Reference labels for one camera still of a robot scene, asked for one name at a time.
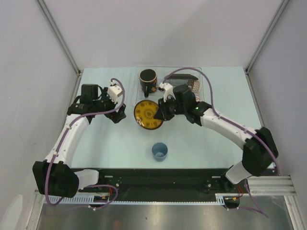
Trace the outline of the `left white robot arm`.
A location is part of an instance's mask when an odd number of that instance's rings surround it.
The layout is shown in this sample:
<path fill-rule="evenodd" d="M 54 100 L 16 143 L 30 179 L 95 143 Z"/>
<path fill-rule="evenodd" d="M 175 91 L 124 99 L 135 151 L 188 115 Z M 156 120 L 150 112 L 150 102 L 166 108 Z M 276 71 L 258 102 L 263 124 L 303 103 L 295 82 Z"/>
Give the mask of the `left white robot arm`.
<path fill-rule="evenodd" d="M 115 78 L 104 88 L 98 84 L 81 86 L 81 94 L 69 106 L 54 147 L 43 161 L 36 161 L 32 167 L 40 194 L 72 198 L 86 187 L 97 192 L 105 188 L 106 180 L 97 170 L 74 172 L 71 163 L 82 135 L 97 115 L 104 115 L 115 124 L 126 117 L 125 104 L 118 102 L 120 97 L 125 98 L 125 90 Z"/>

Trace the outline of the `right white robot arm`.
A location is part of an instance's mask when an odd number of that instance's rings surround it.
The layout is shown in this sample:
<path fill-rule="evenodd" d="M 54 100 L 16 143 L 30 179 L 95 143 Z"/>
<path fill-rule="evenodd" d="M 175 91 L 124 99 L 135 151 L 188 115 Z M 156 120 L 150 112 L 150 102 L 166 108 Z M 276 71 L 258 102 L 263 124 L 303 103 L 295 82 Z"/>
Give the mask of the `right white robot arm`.
<path fill-rule="evenodd" d="M 252 129 L 222 116 L 213 105 L 197 101 L 186 84 L 173 87 L 160 83 L 159 89 L 164 95 L 158 101 L 155 119 L 169 121 L 176 115 L 184 115 L 190 123 L 209 128 L 242 149 L 242 160 L 231 166 L 221 180 L 226 192 L 233 192 L 248 177 L 261 176 L 276 161 L 278 150 L 268 128 Z"/>

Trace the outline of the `black floral square plate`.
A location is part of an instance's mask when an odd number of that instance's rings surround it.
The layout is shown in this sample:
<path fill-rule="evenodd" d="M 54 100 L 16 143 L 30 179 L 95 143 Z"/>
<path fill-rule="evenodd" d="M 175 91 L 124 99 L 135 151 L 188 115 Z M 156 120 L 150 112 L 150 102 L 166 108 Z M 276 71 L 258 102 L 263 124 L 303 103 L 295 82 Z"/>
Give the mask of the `black floral square plate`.
<path fill-rule="evenodd" d="M 172 75 L 167 75 L 165 78 L 165 81 L 167 80 L 193 80 L 193 81 L 198 81 L 199 79 L 191 74 L 172 74 Z"/>

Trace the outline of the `black skull mug red inside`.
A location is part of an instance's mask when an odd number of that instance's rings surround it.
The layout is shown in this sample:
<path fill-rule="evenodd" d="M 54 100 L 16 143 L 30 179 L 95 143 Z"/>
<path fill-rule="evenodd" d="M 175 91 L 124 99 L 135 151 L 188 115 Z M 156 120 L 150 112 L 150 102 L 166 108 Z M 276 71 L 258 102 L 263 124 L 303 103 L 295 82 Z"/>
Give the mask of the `black skull mug red inside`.
<path fill-rule="evenodd" d="M 144 97 L 148 98 L 149 94 L 157 91 L 157 74 L 153 69 L 144 69 L 139 74 L 141 89 Z"/>

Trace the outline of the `clear wire dish rack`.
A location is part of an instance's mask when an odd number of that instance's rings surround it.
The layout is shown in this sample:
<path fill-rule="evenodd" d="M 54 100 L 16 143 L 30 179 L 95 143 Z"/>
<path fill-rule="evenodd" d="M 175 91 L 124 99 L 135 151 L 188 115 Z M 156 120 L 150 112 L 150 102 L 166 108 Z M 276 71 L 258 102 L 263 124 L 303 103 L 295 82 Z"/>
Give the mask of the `clear wire dish rack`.
<path fill-rule="evenodd" d="M 193 69 L 184 69 L 180 70 L 167 80 L 165 77 L 177 70 L 179 67 L 166 67 L 166 66 L 137 66 L 135 74 L 131 76 L 131 82 L 133 83 L 130 87 L 130 104 L 134 107 L 139 101 L 142 100 L 151 100 L 158 102 L 160 98 L 164 98 L 164 93 L 170 93 L 171 88 L 176 86 L 186 84 L 192 90 L 196 96 L 197 101 L 204 101 L 204 91 L 203 91 L 203 82 L 204 77 L 200 74 L 201 68 L 198 67 L 196 70 Z M 150 93 L 148 97 L 144 96 L 144 92 L 141 87 L 140 74 L 146 69 L 152 69 L 157 75 L 156 86 L 162 86 L 162 89 L 157 89 L 155 92 Z"/>

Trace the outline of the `yellow black round saucer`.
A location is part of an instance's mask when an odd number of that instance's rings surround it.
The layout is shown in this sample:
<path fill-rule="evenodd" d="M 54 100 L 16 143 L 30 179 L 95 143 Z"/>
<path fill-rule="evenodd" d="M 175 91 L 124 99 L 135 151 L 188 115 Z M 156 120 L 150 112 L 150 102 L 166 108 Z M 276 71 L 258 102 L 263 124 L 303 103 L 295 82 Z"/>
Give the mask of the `yellow black round saucer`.
<path fill-rule="evenodd" d="M 135 121 L 147 130 L 158 129 L 163 121 L 155 119 L 154 115 L 158 111 L 158 104 L 151 100 L 139 101 L 133 111 Z"/>

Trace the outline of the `light blue cup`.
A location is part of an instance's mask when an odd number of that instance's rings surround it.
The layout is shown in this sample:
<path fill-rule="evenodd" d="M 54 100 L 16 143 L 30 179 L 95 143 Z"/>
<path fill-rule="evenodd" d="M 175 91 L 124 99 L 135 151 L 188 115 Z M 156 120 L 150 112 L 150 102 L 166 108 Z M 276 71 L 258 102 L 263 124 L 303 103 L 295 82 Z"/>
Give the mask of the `light blue cup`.
<path fill-rule="evenodd" d="M 158 142 L 155 143 L 152 147 L 152 156 L 158 161 L 162 162 L 166 159 L 168 153 L 168 147 L 166 144 Z"/>

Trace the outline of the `brown patterned bowl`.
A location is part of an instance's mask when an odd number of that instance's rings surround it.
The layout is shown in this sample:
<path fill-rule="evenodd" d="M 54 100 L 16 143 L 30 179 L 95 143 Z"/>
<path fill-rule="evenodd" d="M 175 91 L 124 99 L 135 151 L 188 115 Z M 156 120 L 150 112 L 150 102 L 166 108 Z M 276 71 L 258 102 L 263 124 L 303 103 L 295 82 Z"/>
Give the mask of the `brown patterned bowl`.
<path fill-rule="evenodd" d="M 188 80 L 188 87 L 194 92 L 198 93 L 201 89 L 199 80 Z"/>

